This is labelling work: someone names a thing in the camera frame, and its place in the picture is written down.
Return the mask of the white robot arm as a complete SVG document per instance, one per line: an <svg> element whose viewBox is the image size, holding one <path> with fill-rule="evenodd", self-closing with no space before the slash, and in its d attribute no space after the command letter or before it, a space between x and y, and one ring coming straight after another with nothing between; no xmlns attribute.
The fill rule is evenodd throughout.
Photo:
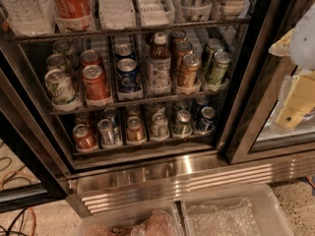
<svg viewBox="0 0 315 236"><path fill-rule="evenodd" d="M275 123L292 130L315 108L315 5L269 48L269 53L288 56L301 69L297 75L283 80L276 107Z"/></svg>

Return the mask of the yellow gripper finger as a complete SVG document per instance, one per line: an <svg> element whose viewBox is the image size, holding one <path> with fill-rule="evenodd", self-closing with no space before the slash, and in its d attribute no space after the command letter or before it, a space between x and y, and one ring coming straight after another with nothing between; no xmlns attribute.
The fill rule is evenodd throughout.
<svg viewBox="0 0 315 236"><path fill-rule="evenodd" d="M286 76L278 101L275 123L285 130L294 129L315 108L315 71Z"/></svg>
<svg viewBox="0 0 315 236"><path fill-rule="evenodd" d="M289 30L280 40L274 43L269 48L269 53L278 57L289 56L292 34L293 29Z"/></svg>

